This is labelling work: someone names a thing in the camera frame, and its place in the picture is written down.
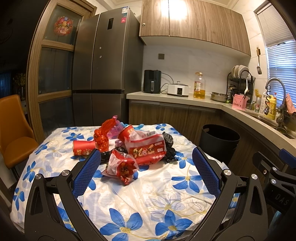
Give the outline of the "red white wrapper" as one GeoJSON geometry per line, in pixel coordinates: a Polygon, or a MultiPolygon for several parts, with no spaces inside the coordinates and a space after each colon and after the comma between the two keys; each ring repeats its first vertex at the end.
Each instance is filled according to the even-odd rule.
{"type": "Polygon", "coordinates": [[[132,155],[113,149],[102,175],[118,178],[124,185],[128,185],[138,169],[139,166],[132,155]]]}

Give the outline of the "black plastic bag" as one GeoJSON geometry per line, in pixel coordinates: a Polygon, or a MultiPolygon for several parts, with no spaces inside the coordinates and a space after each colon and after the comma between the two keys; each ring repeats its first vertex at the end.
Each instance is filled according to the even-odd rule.
{"type": "Polygon", "coordinates": [[[163,135],[165,146],[166,146],[166,154],[163,157],[163,161],[166,163],[177,161],[177,159],[175,158],[176,151],[173,148],[173,144],[174,144],[173,137],[166,132],[163,132],[162,135],[163,135]]]}

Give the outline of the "red mesh plastic bag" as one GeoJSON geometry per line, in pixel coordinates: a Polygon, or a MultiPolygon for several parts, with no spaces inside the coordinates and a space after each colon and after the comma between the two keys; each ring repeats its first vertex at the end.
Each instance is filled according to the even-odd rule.
{"type": "Polygon", "coordinates": [[[107,152],[109,150],[109,138],[107,137],[107,133],[115,126],[116,120],[117,116],[114,115],[94,131],[93,138],[96,142],[96,148],[100,152],[107,152]]]}

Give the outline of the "red white snack bag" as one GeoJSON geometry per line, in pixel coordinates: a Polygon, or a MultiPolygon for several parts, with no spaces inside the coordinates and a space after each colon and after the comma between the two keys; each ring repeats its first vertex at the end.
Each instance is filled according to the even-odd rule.
{"type": "Polygon", "coordinates": [[[156,164],[167,153],[163,135],[155,131],[131,131],[125,138],[125,147],[138,166],[156,164]]]}

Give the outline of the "purple plastic bag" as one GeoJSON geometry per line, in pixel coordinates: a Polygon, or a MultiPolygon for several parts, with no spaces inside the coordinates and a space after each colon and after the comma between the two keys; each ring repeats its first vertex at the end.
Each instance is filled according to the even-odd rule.
{"type": "Polygon", "coordinates": [[[125,128],[125,125],[116,120],[115,126],[107,133],[107,137],[110,140],[114,140],[115,147],[122,146],[122,141],[118,139],[118,135],[125,128]]]}

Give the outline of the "blue plastic bag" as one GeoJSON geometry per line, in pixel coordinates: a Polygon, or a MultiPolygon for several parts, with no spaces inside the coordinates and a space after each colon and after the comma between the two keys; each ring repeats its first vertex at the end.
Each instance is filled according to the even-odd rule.
{"type": "Polygon", "coordinates": [[[134,126],[133,128],[135,129],[135,130],[140,130],[141,128],[143,128],[144,127],[144,124],[140,124],[140,125],[138,125],[138,126],[134,126]]]}

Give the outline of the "pink cloth on faucet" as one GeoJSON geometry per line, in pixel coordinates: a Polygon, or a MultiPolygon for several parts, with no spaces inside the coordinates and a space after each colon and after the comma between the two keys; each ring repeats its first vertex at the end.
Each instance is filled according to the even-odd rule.
{"type": "Polygon", "coordinates": [[[285,102],[286,102],[286,106],[287,106],[287,112],[289,114],[295,113],[296,112],[296,108],[293,105],[293,101],[292,101],[289,93],[286,94],[285,102]]]}

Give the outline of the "beverage can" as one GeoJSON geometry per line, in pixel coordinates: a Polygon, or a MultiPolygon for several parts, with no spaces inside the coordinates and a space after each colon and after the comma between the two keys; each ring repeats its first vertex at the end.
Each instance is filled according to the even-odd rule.
{"type": "Polygon", "coordinates": [[[259,113],[260,112],[260,106],[261,106],[261,96],[259,96],[259,97],[256,98],[255,109],[254,109],[254,111],[256,113],[259,113]]]}

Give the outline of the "orange chair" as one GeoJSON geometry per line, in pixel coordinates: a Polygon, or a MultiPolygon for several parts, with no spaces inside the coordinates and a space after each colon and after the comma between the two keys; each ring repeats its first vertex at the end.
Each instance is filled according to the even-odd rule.
{"type": "Polygon", "coordinates": [[[8,169],[25,161],[39,146],[18,95],[1,98],[1,154],[8,169]]]}

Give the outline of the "black dish rack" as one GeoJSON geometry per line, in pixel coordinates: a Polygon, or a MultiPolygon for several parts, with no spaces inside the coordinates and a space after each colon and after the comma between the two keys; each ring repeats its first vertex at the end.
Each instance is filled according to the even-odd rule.
{"type": "Polygon", "coordinates": [[[244,95],[246,86],[246,79],[248,79],[248,103],[251,103],[253,97],[253,90],[255,84],[255,77],[251,75],[249,68],[244,65],[235,65],[231,72],[227,75],[227,95],[229,96],[229,102],[233,102],[235,94],[244,95]]]}

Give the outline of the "lower wooden cabinets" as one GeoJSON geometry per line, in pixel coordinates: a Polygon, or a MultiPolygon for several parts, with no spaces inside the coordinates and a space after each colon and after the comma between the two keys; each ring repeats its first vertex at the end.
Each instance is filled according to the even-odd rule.
{"type": "Polygon", "coordinates": [[[269,125],[246,113],[231,108],[206,108],[165,102],[130,100],[129,123],[154,125],[167,123],[193,144],[200,142],[205,124],[226,126],[240,135],[240,141],[228,167],[240,176],[251,173],[262,177],[252,163],[252,156],[261,152],[281,171],[295,174],[295,170],[278,156],[281,149],[295,154],[295,140],[277,132],[269,125]]]}

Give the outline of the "hanging spatula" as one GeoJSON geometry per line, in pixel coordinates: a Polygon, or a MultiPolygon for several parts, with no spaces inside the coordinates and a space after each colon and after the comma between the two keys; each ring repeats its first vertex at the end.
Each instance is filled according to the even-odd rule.
{"type": "Polygon", "coordinates": [[[261,55],[261,52],[260,52],[260,49],[257,47],[256,48],[256,54],[257,54],[257,60],[258,60],[258,63],[257,63],[257,73],[258,75],[262,75],[262,69],[261,69],[261,66],[260,66],[260,55],[261,55]]]}

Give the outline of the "window blinds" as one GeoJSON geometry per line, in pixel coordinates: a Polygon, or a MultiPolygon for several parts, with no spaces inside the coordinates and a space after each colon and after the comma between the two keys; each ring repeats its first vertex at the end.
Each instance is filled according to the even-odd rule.
{"type": "Polygon", "coordinates": [[[268,77],[280,79],[295,104],[295,39],[271,3],[265,1],[255,13],[267,50],[268,77]]]}

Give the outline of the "white rice cooker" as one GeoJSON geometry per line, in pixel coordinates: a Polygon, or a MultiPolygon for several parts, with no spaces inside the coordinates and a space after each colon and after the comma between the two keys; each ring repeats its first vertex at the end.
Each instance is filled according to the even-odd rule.
{"type": "Polygon", "coordinates": [[[182,84],[179,81],[175,84],[169,84],[167,88],[167,95],[188,97],[189,86],[182,84]]]}

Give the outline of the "wooden glass sliding door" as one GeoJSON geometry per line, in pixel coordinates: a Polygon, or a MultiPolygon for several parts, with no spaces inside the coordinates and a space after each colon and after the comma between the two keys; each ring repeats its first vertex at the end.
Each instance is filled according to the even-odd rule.
{"type": "Polygon", "coordinates": [[[88,1],[48,1],[33,35],[27,65],[30,125],[41,143],[57,128],[74,125],[72,69],[80,24],[95,15],[88,1]]]}

